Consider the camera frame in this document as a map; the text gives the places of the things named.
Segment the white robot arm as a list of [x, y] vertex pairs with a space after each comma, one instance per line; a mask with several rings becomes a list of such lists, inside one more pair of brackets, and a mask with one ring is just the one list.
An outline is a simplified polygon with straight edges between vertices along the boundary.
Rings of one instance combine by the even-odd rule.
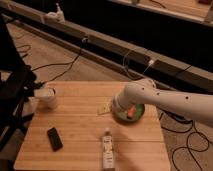
[[97, 113], [111, 113], [124, 124], [136, 123], [144, 115], [146, 104], [213, 127], [213, 95], [158, 89], [151, 79], [127, 83]]

